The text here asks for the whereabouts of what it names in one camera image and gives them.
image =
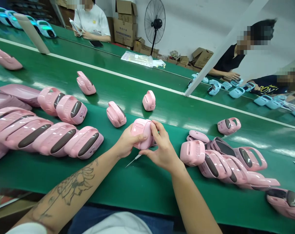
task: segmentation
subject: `stacked cardboard boxes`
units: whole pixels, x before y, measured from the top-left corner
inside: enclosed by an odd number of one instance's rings
[[[118,18],[114,18],[115,41],[133,47],[138,31],[137,6],[130,1],[116,0],[115,10],[118,12]]]

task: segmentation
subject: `mobile phone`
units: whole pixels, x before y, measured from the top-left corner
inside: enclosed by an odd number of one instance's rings
[[[103,47],[103,44],[100,41],[90,41],[90,43],[94,47]]]

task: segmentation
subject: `white metal pole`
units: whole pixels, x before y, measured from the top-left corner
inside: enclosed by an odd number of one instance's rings
[[[217,64],[219,59],[222,57],[222,55],[227,51],[231,44],[231,40],[234,36],[239,35],[239,31],[243,28],[248,26],[249,22],[255,17],[256,14],[258,14],[261,9],[267,4],[269,0],[254,0],[247,10],[243,13],[241,18],[237,21],[237,23],[234,25],[232,30],[229,32],[225,40],[222,42],[220,46],[218,46],[216,52],[212,55],[212,57],[208,60],[206,65],[203,67],[203,69],[200,71],[198,76],[194,79],[192,84],[189,86],[189,88],[185,91],[185,96],[190,96],[190,94],[196,89],[196,87],[201,83],[203,78],[206,74]]]

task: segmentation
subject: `white sleeve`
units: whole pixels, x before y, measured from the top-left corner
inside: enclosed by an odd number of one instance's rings
[[[78,12],[77,9],[75,9],[74,23],[75,23],[75,25],[76,25],[79,29],[82,29],[82,24],[81,24],[81,20],[80,20],[80,17],[79,17],[79,12]]]
[[[104,12],[101,14],[100,25],[101,25],[102,36],[111,36],[111,32],[109,31],[109,26],[108,26],[108,20]]]

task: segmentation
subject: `toy with blue light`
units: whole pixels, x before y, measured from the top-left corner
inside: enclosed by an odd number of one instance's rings
[[[47,38],[55,38],[56,37],[56,33],[54,32],[53,28],[51,27],[51,25],[48,22],[46,22],[44,20],[38,20],[37,24],[38,24],[38,28],[39,28],[42,35],[44,35]]]

